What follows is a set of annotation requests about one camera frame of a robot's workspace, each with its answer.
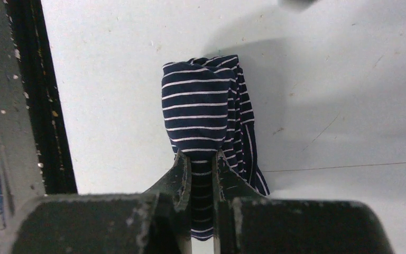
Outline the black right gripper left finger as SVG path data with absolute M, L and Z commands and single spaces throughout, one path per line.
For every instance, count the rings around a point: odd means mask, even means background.
M 191 253 L 191 165 L 172 168 L 143 193 L 50 195 L 25 203 L 0 253 Z

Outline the navy striped boxer underwear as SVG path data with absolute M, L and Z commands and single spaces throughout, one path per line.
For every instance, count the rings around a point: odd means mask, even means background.
M 212 160 L 221 151 L 253 189 L 270 191 L 257 164 L 254 112 L 238 55 L 163 66 L 162 112 L 174 153 L 191 164 L 191 236 L 213 236 Z

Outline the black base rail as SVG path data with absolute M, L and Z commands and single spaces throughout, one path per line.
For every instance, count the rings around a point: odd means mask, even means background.
M 76 192 L 42 4 L 0 1 L 0 244 L 25 202 Z

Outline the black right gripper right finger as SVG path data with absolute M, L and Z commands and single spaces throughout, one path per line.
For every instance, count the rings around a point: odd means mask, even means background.
M 213 160 L 215 253 L 393 253 L 373 210 L 358 201 L 270 199 Z

